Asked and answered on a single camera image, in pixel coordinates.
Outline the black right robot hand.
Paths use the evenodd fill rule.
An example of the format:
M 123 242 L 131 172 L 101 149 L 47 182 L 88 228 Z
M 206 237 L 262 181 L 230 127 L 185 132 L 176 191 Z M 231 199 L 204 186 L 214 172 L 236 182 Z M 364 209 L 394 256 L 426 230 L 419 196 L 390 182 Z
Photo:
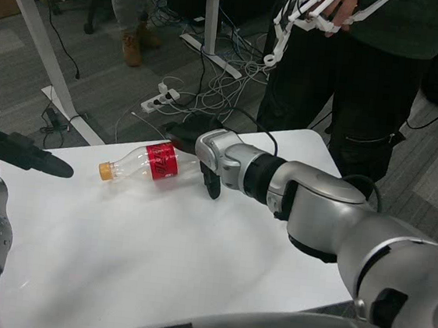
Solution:
M 221 122 L 212 122 L 209 115 L 189 116 L 184 122 L 168 122 L 163 125 L 166 132 L 165 138 L 172 141 L 177 150 L 196 156 L 196 140 L 202 134 L 215 129 L 222 129 Z M 221 180 L 203 162 L 200 162 L 200 170 L 203 174 L 204 185 L 211 199 L 217 199 L 221 194 Z

